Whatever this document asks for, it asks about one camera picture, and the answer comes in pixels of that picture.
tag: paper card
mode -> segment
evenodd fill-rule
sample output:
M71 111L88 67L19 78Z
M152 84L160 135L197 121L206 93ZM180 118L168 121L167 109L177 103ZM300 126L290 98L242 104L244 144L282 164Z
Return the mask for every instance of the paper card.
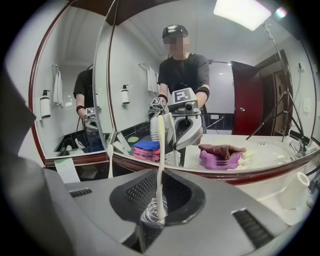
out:
M55 160L54 165L63 183L80 182L80 179L77 174L74 161L72 160L72 158Z

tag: soap dispenser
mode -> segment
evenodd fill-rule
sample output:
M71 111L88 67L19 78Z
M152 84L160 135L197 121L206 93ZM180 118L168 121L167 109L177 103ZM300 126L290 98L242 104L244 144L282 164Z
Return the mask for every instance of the soap dispenser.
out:
M127 89L127 86L128 85L123 85L123 89L121 90L122 105L127 105L130 103L129 91Z
M49 118L50 113L50 98L48 97L49 90L43 90L42 97L40 97L40 113L41 118Z

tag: purple cloth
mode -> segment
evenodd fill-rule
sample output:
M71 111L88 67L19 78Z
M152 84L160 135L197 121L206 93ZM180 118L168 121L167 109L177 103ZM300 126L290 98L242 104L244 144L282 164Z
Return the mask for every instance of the purple cloth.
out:
M224 160L221 155L210 154L205 150L200 153L200 165L209 170L228 170L239 166L242 152L234 153L229 160Z

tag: mirror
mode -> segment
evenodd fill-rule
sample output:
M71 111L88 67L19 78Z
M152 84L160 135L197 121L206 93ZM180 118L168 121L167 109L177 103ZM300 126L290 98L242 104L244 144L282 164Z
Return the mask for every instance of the mirror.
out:
M115 151L159 161L150 118L164 112L176 134L178 159L165 119L169 166L245 172L318 150L311 140L319 137L312 67L302 35L282 23L286 10L279 7L263 7L265 18L249 28L219 15L208 0L171 1L119 19L109 77ZM201 115L184 101L194 97Z
M47 159L105 151L102 140L111 132L99 133L95 115L102 108L106 111L107 94L96 90L94 95L93 90L96 45L104 20L103 15L71 5L45 42L33 95L36 130ZM110 119L103 122L111 127Z

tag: cable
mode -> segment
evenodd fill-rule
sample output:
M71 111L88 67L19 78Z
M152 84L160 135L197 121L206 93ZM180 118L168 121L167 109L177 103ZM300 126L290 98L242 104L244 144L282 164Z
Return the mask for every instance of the cable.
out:
M79 119L78 119L78 124L76 125L76 130L75 130L75 132L77 132L77 131L78 131L79 121L80 121L80 116L79 116Z

